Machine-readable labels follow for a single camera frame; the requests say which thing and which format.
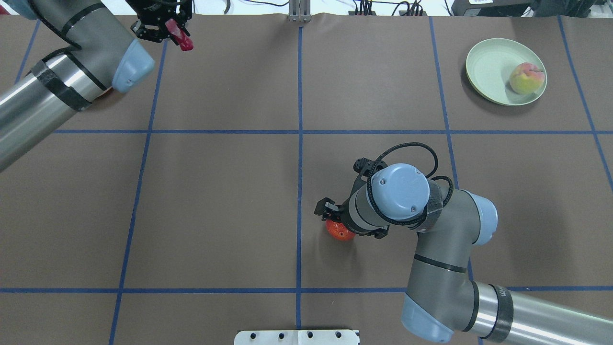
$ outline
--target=plate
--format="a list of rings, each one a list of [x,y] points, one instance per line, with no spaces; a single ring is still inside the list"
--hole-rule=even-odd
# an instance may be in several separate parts
[[[529,62],[545,72],[545,82],[534,93],[520,95],[509,84],[511,72],[520,63]],[[466,57],[466,74],[481,96],[504,106],[523,106],[536,101],[547,86],[545,65],[530,48],[504,38],[490,38],[477,43]]]

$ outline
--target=red fruit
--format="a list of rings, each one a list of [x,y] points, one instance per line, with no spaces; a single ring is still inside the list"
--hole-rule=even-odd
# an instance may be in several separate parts
[[[350,241],[356,237],[356,234],[347,230],[347,228],[341,223],[326,220],[326,228],[328,229],[330,235],[339,241]]]

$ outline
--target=round blue cap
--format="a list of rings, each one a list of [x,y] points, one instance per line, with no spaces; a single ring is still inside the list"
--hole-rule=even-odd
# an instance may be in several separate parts
[[[372,184],[373,198],[377,206],[391,219],[415,217],[421,214],[428,204],[428,180],[412,165],[392,164],[377,172],[372,178]]]
[[[474,204],[479,211],[479,223],[481,226],[479,227],[479,238],[474,245],[482,246],[488,243],[492,239],[494,232],[496,232],[496,227],[498,226],[498,212],[496,211],[496,206],[488,199],[485,199],[483,196],[472,194],[469,191],[465,192],[473,198]]]

